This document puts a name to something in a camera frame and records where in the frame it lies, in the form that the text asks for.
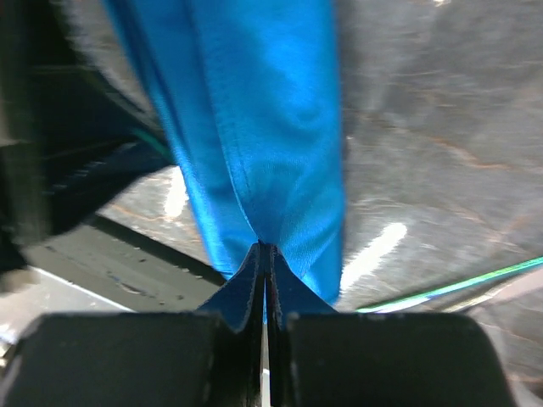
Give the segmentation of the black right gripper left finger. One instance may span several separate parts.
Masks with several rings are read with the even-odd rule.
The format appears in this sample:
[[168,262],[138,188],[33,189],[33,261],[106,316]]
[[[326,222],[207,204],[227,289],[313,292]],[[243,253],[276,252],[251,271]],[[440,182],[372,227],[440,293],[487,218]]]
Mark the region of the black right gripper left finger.
[[2,405],[258,405],[263,252],[254,244],[194,311],[35,319],[8,357]]

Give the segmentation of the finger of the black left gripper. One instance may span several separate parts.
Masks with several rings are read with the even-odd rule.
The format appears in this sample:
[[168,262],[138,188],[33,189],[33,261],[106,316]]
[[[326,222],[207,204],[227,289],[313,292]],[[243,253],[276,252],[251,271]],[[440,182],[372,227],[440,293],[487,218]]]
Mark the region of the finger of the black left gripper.
[[101,2],[2,2],[2,273],[172,161]]

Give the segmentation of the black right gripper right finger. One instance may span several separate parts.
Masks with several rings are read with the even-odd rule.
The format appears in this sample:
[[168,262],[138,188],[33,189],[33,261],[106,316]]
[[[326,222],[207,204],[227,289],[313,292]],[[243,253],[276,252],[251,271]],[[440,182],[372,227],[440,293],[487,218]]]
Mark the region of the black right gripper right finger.
[[339,313],[266,247],[275,406],[512,406],[483,329],[448,313]]

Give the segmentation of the blue cloth napkin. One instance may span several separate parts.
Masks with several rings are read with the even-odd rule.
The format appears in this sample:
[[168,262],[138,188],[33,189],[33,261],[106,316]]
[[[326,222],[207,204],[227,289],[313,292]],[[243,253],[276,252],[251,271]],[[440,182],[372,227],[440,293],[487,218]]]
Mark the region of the blue cloth napkin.
[[346,196],[329,1],[108,1],[182,170],[211,264],[257,242],[332,303]]

